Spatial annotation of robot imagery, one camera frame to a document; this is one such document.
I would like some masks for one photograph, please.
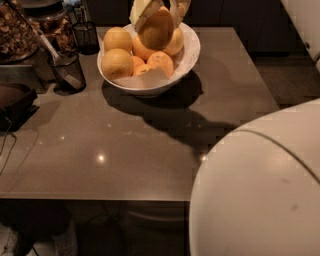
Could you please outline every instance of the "gray countertop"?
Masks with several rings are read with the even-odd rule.
[[[120,91],[101,77],[97,55],[81,56],[86,89],[66,96],[52,84],[35,100],[35,114],[8,135],[0,196],[189,201],[212,146],[278,110],[232,28],[194,29],[198,63],[156,98]]]

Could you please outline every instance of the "dark background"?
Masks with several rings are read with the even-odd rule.
[[[132,3],[87,0],[91,20],[98,26],[129,24]],[[280,0],[193,0],[183,22],[191,27],[232,26],[249,53],[304,51]]]

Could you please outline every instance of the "white bowl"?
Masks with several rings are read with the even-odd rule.
[[[151,77],[150,79],[153,73],[146,75],[147,72],[139,76],[110,81],[101,71],[101,59],[104,54],[103,47],[100,47],[102,50],[98,53],[97,58],[97,65],[101,76],[113,86],[137,97],[155,97],[167,91],[193,68],[200,54],[200,41],[194,30],[184,23],[181,23],[179,27],[184,34],[184,47],[180,53],[173,58],[175,71],[169,79],[159,79],[158,76],[155,76],[154,79]],[[131,34],[132,38],[136,35],[131,24],[125,26],[124,29]]]

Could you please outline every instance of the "cabinet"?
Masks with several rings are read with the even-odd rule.
[[[98,26],[126,25],[133,0],[87,0]],[[231,26],[248,52],[304,51],[280,0],[193,0],[184,19],[189,26]]]

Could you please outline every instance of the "white robot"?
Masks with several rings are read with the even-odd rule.
[[[320,1],[283,4],[318,62]],[[192,191],[191,255],[320,255],[319,219],[320,100],[314,100],[247,123],[210,151]]]

